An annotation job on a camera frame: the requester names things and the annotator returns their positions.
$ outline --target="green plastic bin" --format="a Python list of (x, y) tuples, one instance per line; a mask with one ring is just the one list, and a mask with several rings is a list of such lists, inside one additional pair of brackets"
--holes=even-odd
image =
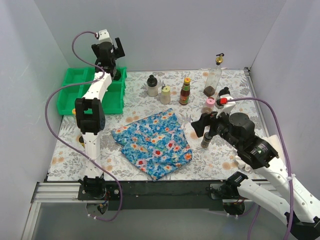
[[(104, 114), (122, 114), (124, 108), (124, 95), (127, 78), (127, 68), (118, 68), (121, 72), (121, 79), (113, 80), (104, 94), (102, 99), (102, 108)], [(94, 79), (95, 69), (93, 67), (85, 68), (69, 68), (66, 71), (62, 86), (67, 86), (75, 83), (90, 82)], [(71, 86), (60, 91), (57, 100), (57, 109), (60, 115), (72, 115), (72, 110), (75, 108), (76, 98), (82, 98), (88, 91), (90, 84), (79, 86)]]

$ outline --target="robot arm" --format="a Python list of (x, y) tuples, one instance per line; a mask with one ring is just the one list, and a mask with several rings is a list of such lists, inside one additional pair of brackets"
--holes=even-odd
[[(220, 94), (217, 100), (219, 112), (204, 113), (199, 121), (192, 122), (198, 137), (202, 137), (206, 126), (210, 126), (209, 136), (219, 135), (237, 150), (237, 155), (257, 173), (264, 176), (281, 194), (277, 197), (267, 190), (262, 190), (253, 182), (238, 174), (236, 178), (231, 176), (226, 184), (231, 184), (238, 179), (233, 186), (238, 194), (257, 202), (262, 207), (275, 214), (282, 222), (287, 223), (289, 216), (290, 189), (288, 172), (283, 161), (279, 158), (278, 152), (265, 140), (255, 135), (255, 124), (249, 117), (241, 112), (230, 111), (234, 106), (227, 103), (225, 97), (230, 93)], [(320, 201), (316, 199), (294, 176), (293, 197), (294, 197), (294, 218), (291, 233), (298, 239), (314, 240), (320, 236)]]
[[(103, 72), (100, 68), (95, 68), (94, 79), (98, 81), (90, 85), (88, 91), (82, 98), (75, 100), (75, 116), (77, 126), (82, 133), (85, 154), (97, 164), (101, 165), (100, 138), (101, 131), (105, 128), (106, 124), (102, 100), (112, 81), (117, 81), (121, 78), (121, 74), (116, 68), (116, 59), (125, 56), (125, 53), (120, 39), (116, 38), (115, 40), (118, 47), (116, 48), (106, 29), (98, 32), (97, 39), (99, 44), (93, 44), (91, 48), (97, 57), (95, 64), (103, 68), (105, 73), (104, 76), (100, 78)], [(86, 188), (90, 179), (95, 179), (92, 182), (93, 185), (97, 186), (97, 181), (102, 175), (103, 172), (100, 169), (92, 162), (87, 161), (84, 178), (83, 181), (80, 180), (80, 182)]]

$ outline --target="floral tablecloth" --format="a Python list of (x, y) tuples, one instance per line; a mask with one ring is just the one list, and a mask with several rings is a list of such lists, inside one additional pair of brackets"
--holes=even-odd
[[(153, 74), (160, 86), (169, 85), (171, 88), (171, 102), (168, 105), (160, 103), (160, 94), (150, 97), (147, 94), (147, 79)], [(207, 98), (203, 94), (208, 76), (207, 70), (189, 71), (156, 71), (156, 72), (128, 72), (124, 97), (123, 114), (106, 115), (106, 126), (101, 137), (101, 164), (102, 167), (112, 173), (120, 181), (148, 181), (149, 175), (130, 163), (121, 153), (121, 145), (117, 144), (111, 134), (111, 130), (120, 128), (139, 119), (165, 111), (174, 110), (181, 124), (186, 139), (192, 149), (193, 158), (190, 163), (172, 172), (159, 181), (167, 180), (224, 180), (238, 169), (235, 161), (235, 150), (219, 136), (213, 137), (207, 149), (200, 146), (202, 138), (197, 138), (191, 127), (191, 122), (197, 121), (201, 115), (201, 109)], [(180, 90), (185, 77), (191, 78), (191, 94), (189, 103), (185, 106), (179, 104)], [(233, 98), (251, 97), (251, 91), (243, 70), (224, 69), (217, 91), (223, 87), (229, 87)], [(253, 101), (245, 100), (237, 102), (234, 112), (242, 112), (249, 115), (255, 123), (255, 132), (259, 137), (265, 137), (262, 122), (257, 113)], [(79, 143), (81, 136), (77, 128), (74, 116), (64, 116), (59, 136), (73, 146), (83, 149)], [(52, 161), (47, 174), (47, 181), (77, 181), (83, 178), (85, 161), (81, 154), (57, 141)], [(243, 171), (252, 179), (264, 179), (253, 170)]]

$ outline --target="white wall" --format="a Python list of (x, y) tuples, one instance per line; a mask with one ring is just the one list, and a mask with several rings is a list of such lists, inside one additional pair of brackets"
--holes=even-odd
[[(73, 37), (108, 29), (120, 37), (129, 70), (251, 66), (285, 0), (34, 0), (72, 67), (84, 66), (71, 51)], [(92, 36), (76, 49), (94, 62)]]
[[(278, 116), (293, 172), (320, 198), (320, 1), (287, 0), (251, 72)], [(276, 133), (270, 112), (263, 114)]]
[[(55, 146), (44, 118), (46, 99), (68, 64), (33, 0), (0, 1), (0, 28), (0, 239), (17, 240)], [(58, 131), (54, 104), (49, 113)]]

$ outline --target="gray floor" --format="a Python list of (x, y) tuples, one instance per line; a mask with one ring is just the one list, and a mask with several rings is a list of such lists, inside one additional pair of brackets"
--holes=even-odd
[[(254, 210), (236, 220), (204, 209), (123, 210), (115, 221), (103, 222), (87, 217), (85, 207), (84, 203), (42, 203), (32, 239), (246, 240), (255, 214)], [(281, 240), (285, 231), (285, 225), (261, 209), (251, 239)]]

